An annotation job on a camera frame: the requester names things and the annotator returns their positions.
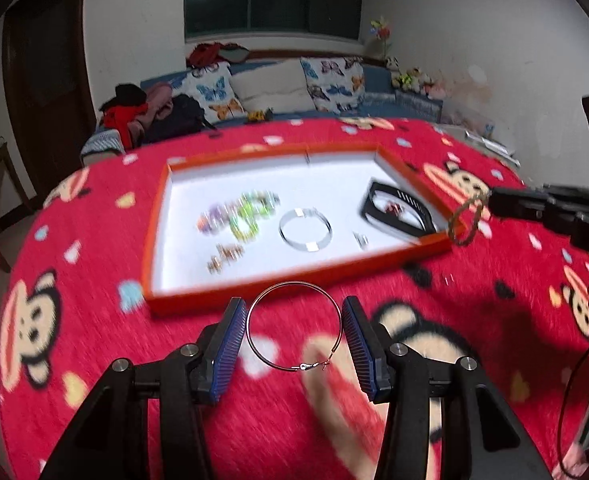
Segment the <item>silver hoop earring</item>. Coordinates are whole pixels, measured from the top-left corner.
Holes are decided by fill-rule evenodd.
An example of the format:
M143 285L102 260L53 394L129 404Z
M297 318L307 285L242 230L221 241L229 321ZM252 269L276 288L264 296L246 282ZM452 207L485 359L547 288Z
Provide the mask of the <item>silver hoop earring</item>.
M319 252L332 240L332 226L317 209L294 208L279 220L282 240L299 252Z
M306 288L308 290L311 290L312 292L317 292L317 294L319 294L320 296L323 296L323 298L328 300L329 304L331 304L331 306L334 308L335 314L337 315L337 337L335 337L335 339L334 339L334 343L329 350L328 356L326 356L326 358L322 359L321 361L315 361L314 363L301 362L300 364L293 365L293 366L279 365L279 364L273 362L272 360L267 359L267 357L264 356L264 354L259 350L258 347L256 347L256 344L254 343L254 340L252 337L252 328L251 328L252 316L254 314L254 310L264 299L266 299L268 296L270 296L273 292L278 292L278 290L285 289L288 287L302 287L302 288ZM255 358L258 359L260 362L262 362L264 365L272 368L273 370L279 370L279 372L285 372L285 373L310 372L311 370L315 370L315 368L327 367L330 364L332 358L334 357L335 352L337 352L337 349L339 349L341 341L343 339L342 311L341 311L341 308L339 307L339 304L337 303L337 301L335 301L333 299L333 297L329 294L329 292L326 292L325 289L321 288L318 285L311 284L308 282L303 282L303 281L280 282L280 283L270 285L270 287L265 288L262 292L259 293L258 296L255 297L255 299L253 300L253 302L248 310L247 316L246 316L246 325L244 325L244 335L246 335L246 341L248 342L248 346L249 346L250 350L255 355Z

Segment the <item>pearl earring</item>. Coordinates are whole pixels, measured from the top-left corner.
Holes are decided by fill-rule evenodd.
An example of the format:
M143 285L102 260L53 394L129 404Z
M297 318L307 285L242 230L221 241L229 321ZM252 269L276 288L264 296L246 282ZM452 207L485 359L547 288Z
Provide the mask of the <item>pearl earring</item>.
M358 232L354 232L353 235L360 249L366 250L369 245L368 237L365 234L361 234Z

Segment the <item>red knot charm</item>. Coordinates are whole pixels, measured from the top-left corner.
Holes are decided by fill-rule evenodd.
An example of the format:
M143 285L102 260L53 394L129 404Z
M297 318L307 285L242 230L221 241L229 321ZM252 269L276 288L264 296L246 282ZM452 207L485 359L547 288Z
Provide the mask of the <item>red knot charm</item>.
M389 216L399 218L401 217L401 214L405 211L405 208L401 203L393 202L393 200L388 200L383 207L383 211Z

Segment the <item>black smart watch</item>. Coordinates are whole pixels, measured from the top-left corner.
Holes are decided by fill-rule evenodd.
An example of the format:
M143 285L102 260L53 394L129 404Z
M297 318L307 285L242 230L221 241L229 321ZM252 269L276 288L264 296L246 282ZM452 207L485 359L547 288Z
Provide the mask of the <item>black smart watch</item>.
M401 217L395 218L383 211L388 200L404 206ZM360 215L376 228L397 236L421 238L437 232L431 211L418 197L402 188L376 180L369 183Z

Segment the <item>orange shallow tray box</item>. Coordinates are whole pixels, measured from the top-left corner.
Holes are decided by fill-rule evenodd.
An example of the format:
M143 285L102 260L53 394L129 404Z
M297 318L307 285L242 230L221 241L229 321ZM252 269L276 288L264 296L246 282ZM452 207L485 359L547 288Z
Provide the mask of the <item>orange shallow tray box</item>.
M195 157L161 172L142 289L152 314L171 316L279 282L328 286L447 252L448 215L375 143Z

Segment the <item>plush toys group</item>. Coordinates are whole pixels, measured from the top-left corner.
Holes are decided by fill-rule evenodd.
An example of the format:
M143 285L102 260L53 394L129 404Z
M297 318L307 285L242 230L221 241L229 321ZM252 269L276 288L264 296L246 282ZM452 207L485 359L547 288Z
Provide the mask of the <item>plush toys group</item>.
M431 78L418 67L403 72L397 58L387 58L387 70L395 90L415 93L431 100L444 100L447 97L442 82Z

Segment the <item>right butterfly pillow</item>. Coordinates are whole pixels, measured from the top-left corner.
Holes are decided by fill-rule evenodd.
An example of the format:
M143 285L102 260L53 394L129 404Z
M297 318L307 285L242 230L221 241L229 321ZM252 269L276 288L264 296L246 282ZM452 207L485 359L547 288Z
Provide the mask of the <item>right butterfly pillow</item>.
M316 110L333 114L354 112L365 95L361 58L300 58L306 87Z

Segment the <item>butterfly pillow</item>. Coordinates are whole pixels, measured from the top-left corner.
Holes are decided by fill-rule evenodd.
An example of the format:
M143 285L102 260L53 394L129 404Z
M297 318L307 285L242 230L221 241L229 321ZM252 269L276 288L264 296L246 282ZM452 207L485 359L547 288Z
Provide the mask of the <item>butterfly pillow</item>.
M365 95L361 58L300 58L306 87L316 110L333 114L354 112Z
M236 96L229 78L232 76L227 62L219 62L204 68L191 70L184 78L178 92L194 98L211 124L247 115Z

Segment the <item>colourful artificial flowers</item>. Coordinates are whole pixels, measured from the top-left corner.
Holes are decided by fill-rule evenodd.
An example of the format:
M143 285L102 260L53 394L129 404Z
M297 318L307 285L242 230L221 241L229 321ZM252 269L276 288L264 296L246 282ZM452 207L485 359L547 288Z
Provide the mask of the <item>colourful artificial flowers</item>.
M378 20L370 21L370 41L369 47L372 51L377 51L383 60L389 57L393 46L392 30L389 22L381 16Z

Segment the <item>beige pillow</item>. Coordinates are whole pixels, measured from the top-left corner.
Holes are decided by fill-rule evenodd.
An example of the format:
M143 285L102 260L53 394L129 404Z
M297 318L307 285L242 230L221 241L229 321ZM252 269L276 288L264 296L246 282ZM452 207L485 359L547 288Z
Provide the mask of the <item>beige pillow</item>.
M232 75L232 90L248 112L292 114L316 110L301 62L295 58Z

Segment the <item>pile of clothes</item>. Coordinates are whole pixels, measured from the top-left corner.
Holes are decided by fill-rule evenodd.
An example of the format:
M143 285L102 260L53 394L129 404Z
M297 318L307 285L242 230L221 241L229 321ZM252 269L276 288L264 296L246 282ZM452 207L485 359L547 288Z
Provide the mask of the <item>pile of clothes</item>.
M144 145L218 130L206 120L199 102L177 94L168 82L147 90L136 84L118 84L116 93L99 107L95 132L81 150L84 167L114 156L126 155Z

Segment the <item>left butterfly pillow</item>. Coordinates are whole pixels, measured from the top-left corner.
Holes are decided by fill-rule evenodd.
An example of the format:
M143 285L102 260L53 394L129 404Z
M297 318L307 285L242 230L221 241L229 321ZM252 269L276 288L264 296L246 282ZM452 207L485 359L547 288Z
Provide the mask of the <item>left butterfly pillow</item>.
M184 78L178 92L194 98L211 124L247 115L236 96L229 78L232 76L227 62L219 62L204 68L191 70Z

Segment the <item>red clothes on headboard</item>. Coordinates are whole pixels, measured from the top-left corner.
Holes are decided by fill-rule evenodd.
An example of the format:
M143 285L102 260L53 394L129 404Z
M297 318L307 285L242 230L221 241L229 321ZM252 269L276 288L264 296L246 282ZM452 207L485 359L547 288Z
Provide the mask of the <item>red clothes on headboard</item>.
M244 62L249 55L250 50L240 44L205 42L197 44L192 49L187 56L186 64L189 68L204 68L221 62L238 64Z

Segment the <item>dark wooden door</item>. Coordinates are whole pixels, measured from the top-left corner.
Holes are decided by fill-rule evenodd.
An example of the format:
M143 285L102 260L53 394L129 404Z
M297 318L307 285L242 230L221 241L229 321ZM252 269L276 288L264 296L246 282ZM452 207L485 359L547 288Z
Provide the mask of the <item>dark wooden door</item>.
M40 198L81 168L94 131L83 0L18 0L5 13L3 80L14 140Z

